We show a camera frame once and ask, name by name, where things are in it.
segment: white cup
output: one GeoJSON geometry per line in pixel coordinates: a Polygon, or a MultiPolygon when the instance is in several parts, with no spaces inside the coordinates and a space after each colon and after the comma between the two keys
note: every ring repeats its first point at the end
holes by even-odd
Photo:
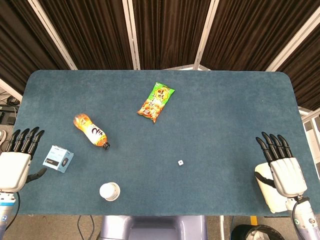
{"type": "Polygon", "coordinates": [[[105,200],[112,202],[120,195],[120,187],[115,182],[108,182],[100,187],[100,196],[105,200]]]}

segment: plastic bottle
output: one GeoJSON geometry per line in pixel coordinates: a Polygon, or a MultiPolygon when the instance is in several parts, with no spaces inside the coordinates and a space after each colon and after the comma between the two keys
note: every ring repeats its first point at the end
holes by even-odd
{"type": "Polygon", "coordinates": [[[107,135],[98,128],[86,114],[80,113],[76,115],[73,119],[73,123],[78,129],[84,132],[92,144],[103,147],[104,149],[110,147],[107,135]]]}

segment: yellow tape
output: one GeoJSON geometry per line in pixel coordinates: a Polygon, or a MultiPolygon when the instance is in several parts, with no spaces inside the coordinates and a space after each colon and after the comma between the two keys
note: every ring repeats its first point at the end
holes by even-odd
{"type": "Polygon", "coordinates": [[[251,221],[251,225],[253,225],[253,226],[258,225],[257,216],[250,216],[250,221],[251,221]]]}

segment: small box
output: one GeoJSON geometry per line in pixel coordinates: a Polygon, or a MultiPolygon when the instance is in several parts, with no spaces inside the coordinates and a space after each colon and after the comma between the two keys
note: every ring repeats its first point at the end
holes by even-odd
{"type": "Polygon", "coordinates": [[[43,165],[64,173],[74,154],[60,146],[52,146],[43,165]]]}

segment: bottle label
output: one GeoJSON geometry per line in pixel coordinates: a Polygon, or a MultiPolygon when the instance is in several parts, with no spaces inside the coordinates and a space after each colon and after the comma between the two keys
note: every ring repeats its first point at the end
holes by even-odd
{"type": "Polygon", "coordinates": [[[85,129],[85,135],[87,138],[90,140],[91,143],[94,145],[97,145],[97,143],[106,138],[106,134],[104,131],[102,131],[100,128],[98,128],[94,124],[90,124],[86,129],[85,129]]]}

